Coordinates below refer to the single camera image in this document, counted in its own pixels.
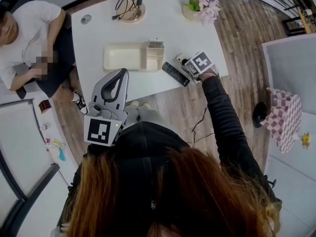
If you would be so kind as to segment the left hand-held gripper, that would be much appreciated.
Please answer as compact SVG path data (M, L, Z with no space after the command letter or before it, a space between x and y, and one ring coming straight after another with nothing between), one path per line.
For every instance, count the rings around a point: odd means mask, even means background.
M124 107L128 80L128 70L122 68L108 73L96 83L92 92L92 102L88 105L89 112L84 117L85 142L106 147L112 147L117 143L127 120Z

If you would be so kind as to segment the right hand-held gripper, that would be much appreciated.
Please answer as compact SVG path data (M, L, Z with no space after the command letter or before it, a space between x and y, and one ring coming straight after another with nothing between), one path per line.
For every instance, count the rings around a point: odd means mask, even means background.
M216 65L204 52L198 52L190 59L183 53L180 53L176 57L176 60L181 64L181 68L190 76L194 83L200 81L199 76L203 73L213 73L216 77L218 76Z

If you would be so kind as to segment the person's right hand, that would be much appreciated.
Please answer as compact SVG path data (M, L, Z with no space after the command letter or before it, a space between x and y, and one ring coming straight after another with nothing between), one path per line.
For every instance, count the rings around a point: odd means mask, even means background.
M207 78L210 77L217 77L220 78L219 73L218 73L218 69L215 65L211 66L210 68L208 68L207 70L205 70L202 74L200 74L198 76L198 79L201 81L206 80Z

